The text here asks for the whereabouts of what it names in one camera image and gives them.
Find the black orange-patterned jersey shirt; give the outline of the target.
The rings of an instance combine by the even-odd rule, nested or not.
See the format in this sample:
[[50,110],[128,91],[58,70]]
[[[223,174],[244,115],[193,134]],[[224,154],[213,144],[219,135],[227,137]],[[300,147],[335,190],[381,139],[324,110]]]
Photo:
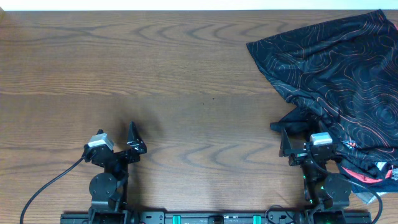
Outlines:
[[[340,171],[376,192],[397,191],[397,28],[380,10],[322,22],[247,44],[259,71],[295,105],[273,131],[311,133],[319,123],[337,143]],[[392,179],[360,182],[359,174]]]

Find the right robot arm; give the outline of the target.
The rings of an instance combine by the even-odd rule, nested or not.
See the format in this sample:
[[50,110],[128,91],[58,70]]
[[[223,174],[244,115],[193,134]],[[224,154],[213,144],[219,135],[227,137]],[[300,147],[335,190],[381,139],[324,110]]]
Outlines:
[[344,208],[349,205],[350,183],[340,174],[328,172],[326,163],[335,145],[328,132],[315,133],[309,141],[293,145],[287,131],[281,131],[280,157],[303,172],[304,196],[310,203],[289,217],[293,223],[345,223]]

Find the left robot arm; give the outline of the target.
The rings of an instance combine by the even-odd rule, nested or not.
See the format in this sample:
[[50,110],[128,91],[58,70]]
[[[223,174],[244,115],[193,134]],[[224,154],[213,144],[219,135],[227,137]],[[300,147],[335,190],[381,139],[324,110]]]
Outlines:
[[89,184],[89,223],[140,222],[139,214],[127,204],[128,165],[139,162],[147,147],[132,121],[127,132],[127,145],[128,150],[115,152],[114,143],[102,129],[84,145],[84,161],[104,169]]

